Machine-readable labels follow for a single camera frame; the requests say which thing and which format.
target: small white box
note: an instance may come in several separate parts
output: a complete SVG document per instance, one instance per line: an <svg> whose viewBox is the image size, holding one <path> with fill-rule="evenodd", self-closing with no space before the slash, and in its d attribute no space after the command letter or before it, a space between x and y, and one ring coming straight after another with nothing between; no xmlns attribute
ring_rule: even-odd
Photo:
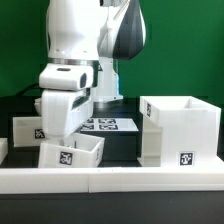
<svg viewBox="0 0 224 224"><path fill-rule="evenodd" d="M0 138L0 164L8 154L8 140L7 138Z"/></svg>
<svg viewBox="0 0 224 224"><path fill-rule="evenodd" d="M39 146L45 139L41 117L14 117L14 147Z"/></svg>
<svg viewBox="0 0 224 224"><path fill-rule="evenodd" d="M142 166L210 166L221 109L194 97L141 97Z"/></svg>
<svg viewBox="0 0 224 224"><path fill-rule="evenodd" d="M64 140L47 139L40 145L39 168L90 168L102 160L104 138L74 133Z"/></svg>

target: white box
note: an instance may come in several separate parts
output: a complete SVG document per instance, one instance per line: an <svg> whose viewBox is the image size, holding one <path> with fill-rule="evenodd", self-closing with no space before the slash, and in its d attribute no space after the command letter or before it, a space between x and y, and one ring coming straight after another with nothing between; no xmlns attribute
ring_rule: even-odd
<svg viewBox="0 0 224 224"><path fill-rule="evenodd" d="M216 161L221 109L194 97L141 97L142 166L209 166Z"/></svg>
<svg viewBox="0 0 224 224"><path fill-rule="evenodd" d="M40 145L39 168L90 168L102 160L104 138L74 133L66 141L47 139Z"/></svg>
<svg viewBox="0 0 224 224"><path fill-rule="evenodd" d="M7 138L0 138L0 164L8 154L8 140Z"/></svg>
<svg viewBox="0 0 224 224"><path fill-rule="evenodd" d="M13 118L14 147L39 146L43 139L41 117Z"/></svg>

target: green background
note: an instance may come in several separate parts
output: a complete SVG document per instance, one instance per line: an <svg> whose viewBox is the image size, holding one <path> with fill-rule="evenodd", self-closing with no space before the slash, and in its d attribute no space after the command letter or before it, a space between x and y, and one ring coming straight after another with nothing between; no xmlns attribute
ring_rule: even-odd
<svg viewBox="0 0 224 224"><path fill-rule="evenodd" d="M49 0L1 2L0 96L38 82L47 63ZM192 95L224 107L224 1L140 0L147 39L132 61L119 62L120 92Z"/></svg>

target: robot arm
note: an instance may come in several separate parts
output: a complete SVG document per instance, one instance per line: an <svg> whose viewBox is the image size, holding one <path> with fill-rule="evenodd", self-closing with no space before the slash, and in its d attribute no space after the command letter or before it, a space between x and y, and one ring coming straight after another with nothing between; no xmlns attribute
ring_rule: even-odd
<svg viewBox="0 0 224 224"><path fill-rule="evenodd" d="M97 84L99 55L131 59L143 48L145 27L138 0L51 0L48 15L42 126L47 137L65 138L92 116L88 89Z"/></svg>

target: black platform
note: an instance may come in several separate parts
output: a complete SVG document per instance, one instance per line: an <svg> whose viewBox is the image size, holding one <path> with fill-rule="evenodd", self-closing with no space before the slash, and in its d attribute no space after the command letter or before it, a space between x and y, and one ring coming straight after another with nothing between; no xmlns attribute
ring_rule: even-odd
<svg viewBox="0 0 224 224"><path fill-rule="evenodd" d="M122 106L107 111L95 110L93 117L132 118L141 130L142 117L138 106L138 99L126 99ZM0 137L12 134L10 125L13 116L36 115L32 97L0 98L0 108ZM136 158L141 154L141 132L95 134L108 139L102 167L139 166ZM222 136L221 126L220 157L224 151ZM37 167L38 148L28 152L22 149L16 151L10 143L9 150L1 168ZM0 195L2 224L222 224L223 209L223 191Z"/></svg>

